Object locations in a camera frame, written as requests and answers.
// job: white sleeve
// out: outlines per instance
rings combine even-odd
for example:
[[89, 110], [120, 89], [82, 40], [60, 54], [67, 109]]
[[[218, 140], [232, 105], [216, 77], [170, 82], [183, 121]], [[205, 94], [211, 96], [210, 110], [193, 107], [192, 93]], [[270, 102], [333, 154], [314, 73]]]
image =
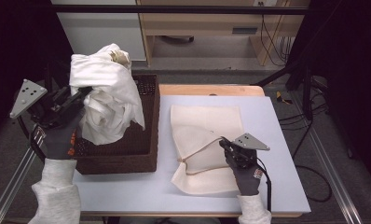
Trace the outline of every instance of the white sleeve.
[[30, 224], [79, 223], [80, 198], [73, 184], [76, 161], [46, 159], [42, 178], [32, 185], [38, 208]]
[[240, 196], [238, 199], [241, 207], [240, 224], [267, 224], [270, 223], [271, 214], [264, 208], [259, 194], [254, 196]]

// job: white towel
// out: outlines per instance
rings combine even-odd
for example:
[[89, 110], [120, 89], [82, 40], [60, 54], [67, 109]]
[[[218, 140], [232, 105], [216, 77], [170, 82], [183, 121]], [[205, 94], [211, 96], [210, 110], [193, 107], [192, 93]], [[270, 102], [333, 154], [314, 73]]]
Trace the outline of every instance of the white towel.
[[131, 76], [128, 52], [116, 44], [92, 55], [72, 55], [70, 81], [72, 94], [78, 88], [92, 87], [84, 100], [86, 114], [80, 121], [82, 137], [95, 145], [116, 142], [131, 125], [144, 128], [142, 102]]
[[243, 134], [237, 106], [183, 106], [171, 108], [172, 136], [179, 168], [172, 183], [188, 194], [238, 190], [227, 166], [221, 136], [233, 140]]

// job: aluminum rail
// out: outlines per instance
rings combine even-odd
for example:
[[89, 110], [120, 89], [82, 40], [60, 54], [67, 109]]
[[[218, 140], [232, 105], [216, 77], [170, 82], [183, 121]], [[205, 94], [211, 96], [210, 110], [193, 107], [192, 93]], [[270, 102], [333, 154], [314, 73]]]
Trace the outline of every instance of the aluminum rail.
[[329, 8], [308, 7], [224, 7], [224, 6], [135, 6], [135, 5], [29, 5], [36, 11], [72, 13], [180, 13], [180, 14], [264, 14], [308, 15]]
[[[302, 113], [301, 109], [301, 100], [298, 97], [298, 94], [295, 94], [293, 91], [290, 91], [291, 98], [295, 102], [295, 106], [300, 113]], [[337, 203], [345, 217], [346, 221], [349, 224], [362, 224], [363, 221], [361, 220], [360, 215], [356, 207], [354, 206], [353, 201], [350, 198], [348, 191], [346, 190], [345, 186], [343, 185], [342, 180], [337, 173], [337, 169], [335, 168], [334, 164], [331, 162], [330, 158], [328, 157], [327, 153], [325, 152], [324, 146], [320, 141], [319, 135], [314, 130], [313, 126], [310, 127], [309, 130], [310, 135], [310, 142], [313, 145], [317, 158], [319, 159], [320, 165], [322, 166], [324, 173], [330, 183], [330, 186], [334, 192], [334, 195], [337, 198]]]
[[[34, 140], [39, 146], [41, 146], [43, 143], [43, 132], [37, 130]], [[32, 148], [29, 147], [26, 150], [26, 153], [23, 156], [17, 170], [8, 182], [5, 191], [0, 197], [0, 223], [5, 218], [6, 212], [8, 211], [8, 208], [11, 206], [18, 190], [20, 189], [20, 186], [32, 165], [35, 156], [36, 154], [34, 153]]]

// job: white table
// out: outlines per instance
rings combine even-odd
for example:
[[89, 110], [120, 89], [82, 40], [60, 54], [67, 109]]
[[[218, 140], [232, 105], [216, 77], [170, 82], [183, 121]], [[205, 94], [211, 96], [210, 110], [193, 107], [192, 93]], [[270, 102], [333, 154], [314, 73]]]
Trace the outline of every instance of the white table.
[[[75, 173], [83, 216], [235, 217], [236, 194], [187, 195], [171, 183], [178, 167], [170, 127], [170, 107], [177, 105], [238, 105], [245, 132], [270, 146], [258, 151], [272, 181], [272, 215], [297, 217], [309, 204], [282, 135], [272, 103], [265, 96], [161, 95], [158, 124], [158, 168], [154, 173], [81, 175]], [[267, 186], [259, 188], [264, 203]]]

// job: wicker basket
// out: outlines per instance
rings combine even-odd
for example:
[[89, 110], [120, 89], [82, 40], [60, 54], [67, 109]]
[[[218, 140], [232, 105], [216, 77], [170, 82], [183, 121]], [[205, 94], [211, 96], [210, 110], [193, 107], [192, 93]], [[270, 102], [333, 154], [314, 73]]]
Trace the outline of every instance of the wicker basket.
[[156, 75], [134, 75], [144, 111], [145, 130], [131, 122], [112, 144], [95, 146], [77, 138], [74, 159], [82, 175], [155, 172], [158, 153], [159, 87]]

